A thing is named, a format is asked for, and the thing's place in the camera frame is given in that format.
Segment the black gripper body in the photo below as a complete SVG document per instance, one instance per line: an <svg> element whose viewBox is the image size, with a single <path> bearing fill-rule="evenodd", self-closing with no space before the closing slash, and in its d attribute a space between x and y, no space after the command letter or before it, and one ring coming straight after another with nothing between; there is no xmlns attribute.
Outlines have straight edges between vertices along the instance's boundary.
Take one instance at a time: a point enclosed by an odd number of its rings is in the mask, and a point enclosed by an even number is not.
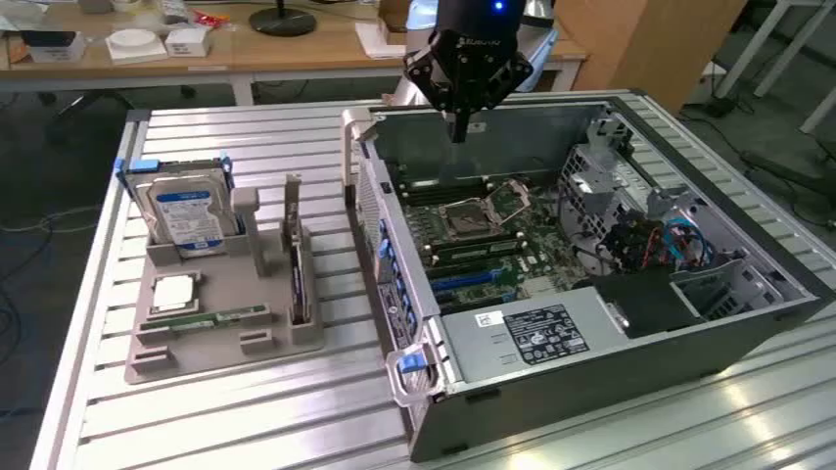
<svg viewBox="0 0 836 470"><path fill-rule="evenodd" d="M437 4L433 33L443 67L453 81L459 110L460 66L463 56L487 53L507 57L519 50L517 31L525 3L523 1L441 1Z"/></svg>

